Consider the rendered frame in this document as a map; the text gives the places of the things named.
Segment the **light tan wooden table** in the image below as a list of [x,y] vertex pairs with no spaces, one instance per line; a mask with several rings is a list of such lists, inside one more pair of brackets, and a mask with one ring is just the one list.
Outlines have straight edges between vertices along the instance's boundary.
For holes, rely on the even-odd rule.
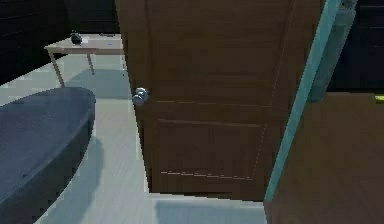
[[99,34],[83,34],[82,43],[75,45],[70,38],[66,38],[56,43],[49,44],[44,47],[47,51],[52,65],[54,67],[57,79],[61,87],[64,87],[64,80],[59,70],[54,54],[85,54],[91,69],[91,74],[94,75],[94,67],[91,60],[91,54],[94,55],[123,55],[123,43],[120,34],[115,34],[113,37],[100,36]]

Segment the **brown wooden room door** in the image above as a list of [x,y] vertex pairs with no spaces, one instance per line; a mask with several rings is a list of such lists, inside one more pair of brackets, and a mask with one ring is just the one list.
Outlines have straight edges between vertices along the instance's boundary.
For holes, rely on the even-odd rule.
[[264,198],[326,0],[115,0],[153,193]]

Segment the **silver round door knob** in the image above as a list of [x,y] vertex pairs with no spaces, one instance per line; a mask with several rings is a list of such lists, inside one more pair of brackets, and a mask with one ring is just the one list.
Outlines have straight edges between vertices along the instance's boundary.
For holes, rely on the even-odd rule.
[[141,106],[149,98],[149,91],[145,88],[139,87],[135,90],[135,94],[132,97],[134,105]]

